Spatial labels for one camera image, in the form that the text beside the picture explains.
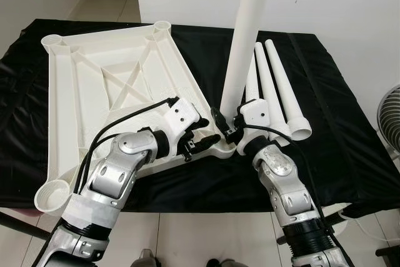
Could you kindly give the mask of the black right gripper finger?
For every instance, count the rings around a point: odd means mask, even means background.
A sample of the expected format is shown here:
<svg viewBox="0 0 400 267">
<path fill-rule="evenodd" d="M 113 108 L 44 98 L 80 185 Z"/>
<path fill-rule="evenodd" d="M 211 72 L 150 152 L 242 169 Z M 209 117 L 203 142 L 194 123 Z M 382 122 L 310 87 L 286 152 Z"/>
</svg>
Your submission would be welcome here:
<svg viewBox="0 0 400 267">
<path fill-rule="evenodd" d="M 217 108 L 211 109 L 211 115 L 212 118 L 214 119 L 215 126 L 220 132 L 220 135 L 222 135 L 224 138 L 228 138 L 229 125 L 228 122 L 226 121 L 225 116 Z"/>
</svg>

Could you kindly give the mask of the white plastic table top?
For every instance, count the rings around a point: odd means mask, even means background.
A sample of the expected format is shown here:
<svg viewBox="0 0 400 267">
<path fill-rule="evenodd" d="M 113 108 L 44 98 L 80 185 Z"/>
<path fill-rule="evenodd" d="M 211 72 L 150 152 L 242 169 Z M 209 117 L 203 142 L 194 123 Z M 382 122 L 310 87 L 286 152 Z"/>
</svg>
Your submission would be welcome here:
<svg viewBox="0 0 400 267">
<path fill-rule="evenodd" d="M 192 103 L 201 118 L 212 109 L 175 43 L 167 21 L 129 29 L 42 38 L 49 69 L 47 179 L 34 206 L 60 216 L 78 181 L 78 166 L 98 131 L 160 129 L 168 109 L 134 112 L 162 99 Z"/>
</svg>

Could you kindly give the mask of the black tablecloth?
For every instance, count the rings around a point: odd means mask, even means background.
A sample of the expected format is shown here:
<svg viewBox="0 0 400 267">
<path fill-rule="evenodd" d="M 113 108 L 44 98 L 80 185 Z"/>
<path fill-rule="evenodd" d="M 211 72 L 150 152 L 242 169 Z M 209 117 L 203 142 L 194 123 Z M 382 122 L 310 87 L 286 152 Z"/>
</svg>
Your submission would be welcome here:
<svg viewBox="0 0 400 267">
<path fill-rule="evenodd" d="M 34 194 L 48 175 L 49 34 L 71 36 L 126 23 L 35 19 L 0 49 L 0 208 L 34 209 Z M 312 135 L 286 152 L 311 165 L 321 205 L 349 203 L 368 211 L 400 207 L 397 167 L 384 149 L 337 64 L 317 36 L 262 31 L 272 39 Z M 269 212 L 268 191 L 249 161 L 238 155 L 197 159 L 144 176 L 126 212 Z"/>
</svg>

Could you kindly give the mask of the robot right leg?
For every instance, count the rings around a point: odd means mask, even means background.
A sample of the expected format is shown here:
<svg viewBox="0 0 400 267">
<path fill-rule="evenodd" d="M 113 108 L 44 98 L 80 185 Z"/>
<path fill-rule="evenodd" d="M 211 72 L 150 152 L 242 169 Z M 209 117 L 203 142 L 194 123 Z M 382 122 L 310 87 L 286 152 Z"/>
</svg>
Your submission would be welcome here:
<svg viewBox="0 0 400 267">
<path fill-rule="evenodd" d="M 205 267 L 248 267 L 248 266 L 240 262 L 237 262 L 234 259 L 212 258 L 206 262 Z"/>
</svg>

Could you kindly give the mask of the robot leg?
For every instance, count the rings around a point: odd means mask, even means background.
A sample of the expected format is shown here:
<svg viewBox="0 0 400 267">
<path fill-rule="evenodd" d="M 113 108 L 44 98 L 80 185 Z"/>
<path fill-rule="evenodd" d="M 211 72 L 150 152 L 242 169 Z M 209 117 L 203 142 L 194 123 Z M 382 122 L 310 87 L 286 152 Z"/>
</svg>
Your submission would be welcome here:
<svg viewBox="0 0 400 267">
<path fill-rule="evenodd" d="M 206 262 L 205 267 L 248 267 L 248 266 L 240 262 L 237 262 L 234 259 L 212 258 Z"/>
<path fill-rule="evenodd" d="M 151 249 L 143 249 L 139 258 L 135 259 L 129 267 L 161 267 L 161 264 Z"/>
</svg>

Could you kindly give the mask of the robot left leg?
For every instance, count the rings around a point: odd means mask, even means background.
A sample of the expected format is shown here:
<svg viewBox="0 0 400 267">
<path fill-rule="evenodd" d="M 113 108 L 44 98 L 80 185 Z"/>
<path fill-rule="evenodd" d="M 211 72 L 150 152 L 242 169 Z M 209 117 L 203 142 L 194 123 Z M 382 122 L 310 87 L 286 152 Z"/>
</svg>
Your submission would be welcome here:
<svg viewBox="0 0 400 267">
<path fill-rule="evenodd" d="M 135 259 L 129 267 L 161 267 L 161 264 L 151 249 L 143 249 L 139 258 Z"/>
</svg>

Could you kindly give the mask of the white floor fan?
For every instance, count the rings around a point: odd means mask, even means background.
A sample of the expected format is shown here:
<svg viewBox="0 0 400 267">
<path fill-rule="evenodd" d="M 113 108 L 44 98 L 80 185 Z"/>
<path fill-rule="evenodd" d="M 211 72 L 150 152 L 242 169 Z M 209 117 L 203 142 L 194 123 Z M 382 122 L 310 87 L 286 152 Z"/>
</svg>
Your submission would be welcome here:
<svg viewBox="0 0 400 267">
<path fill-rule="evenodd" d="M 377 108 L 378 132 L 399 154 L 400 151 L 400 85 L 389 90 Z"/>
</svg>

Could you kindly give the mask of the black table frame leg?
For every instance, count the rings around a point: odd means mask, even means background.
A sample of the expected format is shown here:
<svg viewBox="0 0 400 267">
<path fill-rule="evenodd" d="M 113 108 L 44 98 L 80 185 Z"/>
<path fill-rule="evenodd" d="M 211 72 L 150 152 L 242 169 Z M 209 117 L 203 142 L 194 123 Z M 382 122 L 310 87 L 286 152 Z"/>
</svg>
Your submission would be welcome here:
<svg viewBox="0 0 400 267">
<path fill-rule="evenodd" d="M 272 208 L 274 209 L 274 213 L 276 215 L 276 218 L 278 219 L 278 224 L 280 226 L 283 227 L 286 221 L 288 221 L 289 223 L 293 221 L 291 219 L 292 215 L 285 213 L 280 205 L 274 205 L 274 207 Z M 325 224 L 328 224 L 329 227 L 332 227 L 334 224 L 344 222 L 348 218 L 358 219 L 362 218 L 363 216 L 375 213 L 374 210 L 369 209 L 368 207 L 366 207 L 366 205 L 361 204 L 349 205 L 348 207 L 337 211 L 334 211 L 331 208 L 332 205 L 328 207 L 328 213 L 326 213 L 326 209 L 317 209 L 313 213 L 311 211 L 301 213 L 301 216 L 297 219 L 297 221 L 303 221 L 303 216 L 310 214 L 313 218 L 320 219 L 320 221 L 323 221 Z"/>
<path fill-rule="evenodd" d="M 38 228 L 35 225 L 26 223 L 22 219 L 17 219 L 14 216 L 8 215 L 0 211 L 0 225 L 8 229 L 27 234 L 33 238 L 43 239 L 47 241 L 51 237 L 51 233 Z"/>
</svg>

